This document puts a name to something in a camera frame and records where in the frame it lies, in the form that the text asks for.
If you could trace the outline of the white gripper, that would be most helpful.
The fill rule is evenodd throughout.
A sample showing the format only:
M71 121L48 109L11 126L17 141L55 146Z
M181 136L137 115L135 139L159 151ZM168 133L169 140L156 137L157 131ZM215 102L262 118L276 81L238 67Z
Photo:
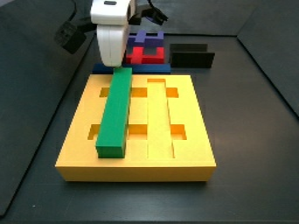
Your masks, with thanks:
M91 22L97 26L97 46L107 67L120 67L127 49L128 20L136 13L136 0L93 0Z

